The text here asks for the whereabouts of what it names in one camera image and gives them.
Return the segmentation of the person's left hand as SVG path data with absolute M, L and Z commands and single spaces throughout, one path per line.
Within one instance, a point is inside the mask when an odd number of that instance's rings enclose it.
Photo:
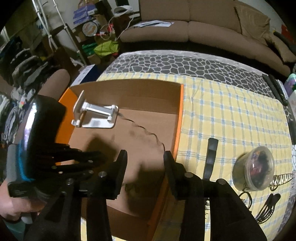
M 17 221 L 22 213 L 39 212 L 45 205 L 39 199 L 10 197 L 7 180 L 1 184 L 1 217 L 4 219 Z

